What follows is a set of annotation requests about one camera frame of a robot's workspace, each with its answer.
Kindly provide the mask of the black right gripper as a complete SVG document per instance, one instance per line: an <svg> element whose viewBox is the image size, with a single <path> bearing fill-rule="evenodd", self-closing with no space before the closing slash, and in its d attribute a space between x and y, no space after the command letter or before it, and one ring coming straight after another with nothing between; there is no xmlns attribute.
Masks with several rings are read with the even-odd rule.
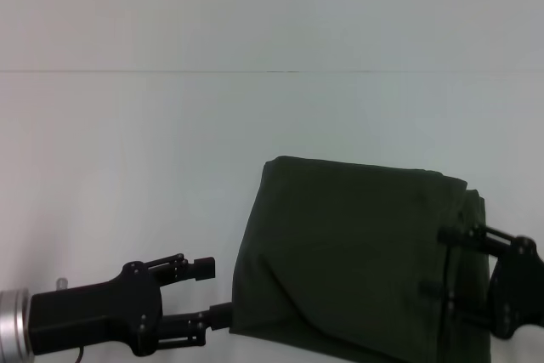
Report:
<svg viewBox="0 0 544 363"><path fill-rule="evenodd" d="M438 242L498 258L490 279L489 311L486 303L440 283L420 282L419 292L439 302L444 317L491 328L491 333L500 339L512 338L522 326L543 326L543 261L532 239L477 224L467 230L441 227Z"/></svg>

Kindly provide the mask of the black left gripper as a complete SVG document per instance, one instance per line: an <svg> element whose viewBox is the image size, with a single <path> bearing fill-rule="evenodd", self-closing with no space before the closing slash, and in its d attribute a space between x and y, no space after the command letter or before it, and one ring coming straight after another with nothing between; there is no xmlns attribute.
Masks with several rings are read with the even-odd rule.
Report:
<svg viewBox="0 0 544 363"><path fill-rule="evenodd" d="M31 297L28 334L35 355L98 343L125 343L139 357L157 350L202 347L207 330L228 329L233 304L162 316L160 286L216 277L215 259L190 262L182 253L125 264L115 278Z"/></svg>

